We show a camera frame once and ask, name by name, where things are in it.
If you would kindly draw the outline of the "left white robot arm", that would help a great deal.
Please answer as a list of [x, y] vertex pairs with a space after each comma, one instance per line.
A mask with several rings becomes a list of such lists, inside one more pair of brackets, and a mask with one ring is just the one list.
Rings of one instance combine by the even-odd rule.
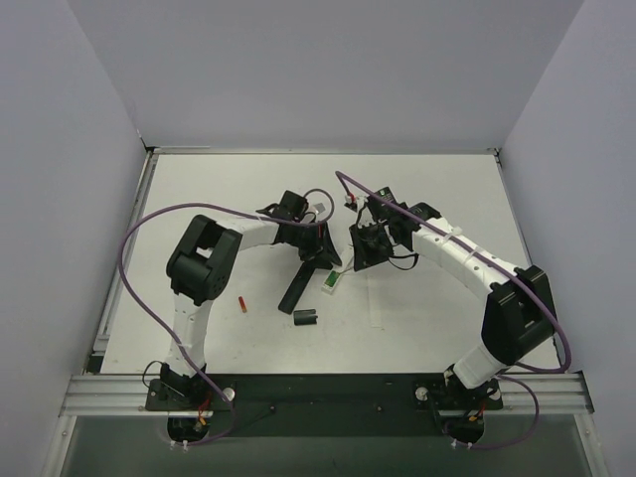
[[181, 408], [203, 399], [204, 385], [196, 370], [206, 367], [205, 338], [212, 305], [227, 287], [239, 252], [259, 245], [288, 244], [298, 250], [301, 265], [278, 304], [290, 314], [316, 269], [342, 264], [328, 225], [304, 196], [286, 191], [281, 200], [257, 211], [255, 222], [221, 223], [196, 215], [170, 256], [166, 272], [174, 292], [173, 331], [160, 382]]

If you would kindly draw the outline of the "black remote control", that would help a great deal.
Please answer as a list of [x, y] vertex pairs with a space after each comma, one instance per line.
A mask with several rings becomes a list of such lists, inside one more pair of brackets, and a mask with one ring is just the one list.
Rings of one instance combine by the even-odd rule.
[[303, 263], [299, 267], [278, 304], [277, 309], [280, 312], [284, 314], [291, 314], [294, 311], [307, 284], [313, 276], [314, 270], [315, 267], [311, 263]]

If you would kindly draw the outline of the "black battery cover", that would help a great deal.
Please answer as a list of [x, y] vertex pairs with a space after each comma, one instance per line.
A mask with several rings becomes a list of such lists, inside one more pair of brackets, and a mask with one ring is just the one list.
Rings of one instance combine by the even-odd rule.
[[316, 325], [318, 321], [318, 314], [315, 309], [295, 310], [292, 313], [292, 317], [295, 326]]

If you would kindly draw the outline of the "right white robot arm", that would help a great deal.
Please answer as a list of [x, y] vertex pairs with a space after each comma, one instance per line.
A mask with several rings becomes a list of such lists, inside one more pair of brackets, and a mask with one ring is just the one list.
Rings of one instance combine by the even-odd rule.
[[348, 194], [345, 206], [357, 213], [349, 227], [356, 271], [395, 258], [402, 246], [408, 258], [436, 263], [484, 303], [479, 341], [444, 372], [449, 386], [475, 390], [554, 335], [545, 314], [555, 311], [550, 283], [537, 266], [496, 257], [429, 204], [399, 203], [388, 187], [365, 198]]

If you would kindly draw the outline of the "white remote control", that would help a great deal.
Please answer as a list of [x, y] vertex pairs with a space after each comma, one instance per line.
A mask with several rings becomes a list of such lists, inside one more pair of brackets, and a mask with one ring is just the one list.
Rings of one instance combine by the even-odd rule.
[[321, 290], [324, 293], [332, 295], [342, 277], [342, 272], [331, 270], [322, 283]]

